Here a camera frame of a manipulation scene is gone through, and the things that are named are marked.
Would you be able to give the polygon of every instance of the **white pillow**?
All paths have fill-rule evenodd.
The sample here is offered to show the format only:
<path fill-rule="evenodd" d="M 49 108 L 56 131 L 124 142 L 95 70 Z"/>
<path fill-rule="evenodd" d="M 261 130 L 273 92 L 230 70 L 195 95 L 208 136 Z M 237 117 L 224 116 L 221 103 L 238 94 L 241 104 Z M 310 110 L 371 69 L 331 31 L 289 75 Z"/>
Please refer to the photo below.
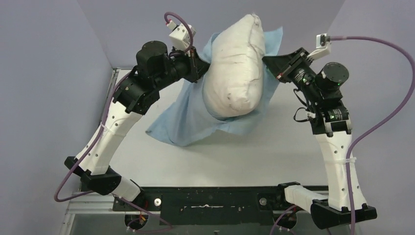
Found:
<path fill-rule="evenodd" d="M 255 14 L 244 16 L 217 36 L 203 87 L 211 115 L 236 117 L 257 107 L 263 91 L 264 54 L 264 32 Z"/>

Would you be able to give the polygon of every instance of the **gray wall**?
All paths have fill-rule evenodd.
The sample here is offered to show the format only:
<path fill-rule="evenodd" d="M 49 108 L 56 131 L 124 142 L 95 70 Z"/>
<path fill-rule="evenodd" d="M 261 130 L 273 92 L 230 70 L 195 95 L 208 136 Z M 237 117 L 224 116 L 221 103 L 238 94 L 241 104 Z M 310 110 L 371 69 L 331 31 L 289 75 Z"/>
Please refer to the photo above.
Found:
<path fill-rule="evenodd" d="M 314 34 L 325 32 L 344 0 L 78 0 L 113 67 L 130 68 L 141 46 L 151 40 L 169 43 L 163 14 L 179 14 L 196 29 L 195 46 L 245 14 L 260 16 L 264 30 L 284 27 L 280 52 L 313 49 Z"/>
<path fill-rule="evenodd" d="M 415 1 L 346 0 L 331 35 L 373 36 L 395 42 L 415 56 Z M 392 112 L 405 96 L 411 67 L 393 49 L 370 42 L 334 42 L 325 59 L 350 71 L 344 84 L 354 137 Z M 389 123 L 355 147 L 357 173 L 378 219 L 361 224 L 364 234 L 415 234 L 415 98 Z"/>
<path fill-rule="evenodd" d="M 0 24 L 0 234 L 56 235 L 63 161 L 95 130 L 111 67 L 75 0 L 2 0 Z"/>

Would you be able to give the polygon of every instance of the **bolt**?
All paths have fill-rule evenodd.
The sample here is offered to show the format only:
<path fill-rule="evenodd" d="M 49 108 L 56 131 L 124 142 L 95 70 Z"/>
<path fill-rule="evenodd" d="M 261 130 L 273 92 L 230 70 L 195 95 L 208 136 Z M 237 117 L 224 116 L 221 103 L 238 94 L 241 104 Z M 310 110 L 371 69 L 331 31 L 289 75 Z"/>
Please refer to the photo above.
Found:
<path fill-rule="evenodd" d="M 267 199 L 263 197 L 259 200 L 259 203 L 261 204 L 261 206 L 265 206 L 267 204 Z"/>
<path fill-rule="evenodd" d="M 161 199 L 156 198 L 154 199 L 154 206 L 159 207 L 161 205 Z"/>

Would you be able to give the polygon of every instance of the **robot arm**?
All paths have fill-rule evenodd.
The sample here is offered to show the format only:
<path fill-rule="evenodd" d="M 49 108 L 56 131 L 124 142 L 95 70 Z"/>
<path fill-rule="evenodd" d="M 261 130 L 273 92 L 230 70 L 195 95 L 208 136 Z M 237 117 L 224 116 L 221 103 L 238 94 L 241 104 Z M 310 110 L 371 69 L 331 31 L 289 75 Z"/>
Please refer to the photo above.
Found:
<path fill-rule="evenodd" d="M 350 201 L 347 190 L 346 163 L 350 165 L 356 222 L 375 219 L 376 209 L 367 205 L 356 175 L 353 156 L 346 159 L 351 144 L 351 122 L 343 105 L 340 86 L 349 73 L 343 65 L 326 64 L 315 74 L 310 64 L 330 53 L 326 34 L 317 35 L 317 49 L 308 53 L 303 48 L 283 56 L 264 57 L 268 70 L 282 83 L 294 83 L 304 94 L 308 121 L 322 150 L 328 179 L 328 197 L 305 189 L 297 182 L 281 184 L 283 199 L 308 211 L 320 229 L 349 224 Z"/>
<path fill-rule="evenodd" d="M 66 167 L 71 169 L 88 152 L 74 171 L 88 189 L 101 195 L 111 193 L 133 203 L 140 200 L 142 189 L 112 170 L 109 166 L 111 158 L 128 131 L 159 100 L 160 90 L 181 78 L 197 82 L 209 68 L 209 64 L 202 61 L 191 46 L 189 33 L 177 30 L 179 27 L 172 28 L 170 38 L 174 47 L 170 54 L 162 42 L 151 41 L 143 45 L 136 55 L 137 65 L 115 88 L 105 124 L 101 124 L 78 155 L 65 160 Z"/>

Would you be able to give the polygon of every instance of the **blue fabric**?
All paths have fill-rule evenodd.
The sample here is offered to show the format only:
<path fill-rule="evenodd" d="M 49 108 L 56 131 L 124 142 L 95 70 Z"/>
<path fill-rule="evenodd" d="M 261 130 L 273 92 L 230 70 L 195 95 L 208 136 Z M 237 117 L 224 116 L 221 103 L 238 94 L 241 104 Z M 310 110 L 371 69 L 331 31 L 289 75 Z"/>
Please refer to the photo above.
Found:
<path fill-rule="evenodd" d="M 200 58 L 211 62 L 212 42 L 219 35 L 213 34 Z M 282 40 L 282 27 L 265 32 L 265 55 L 277 55 Z M 210 136 L 216 130 L 245 135 L 250 133 L 263 119 L 271 97 L 279 82 L 264 65 L 264 91 L 257 108 L 249 114 L 218 120 L 209 114 L 203 102 L 203 79 L 198 83 L 184 81 L 177 100 L 166 109 L 148 128 L 146 133 L 164 143 L 186 146 Z"/>

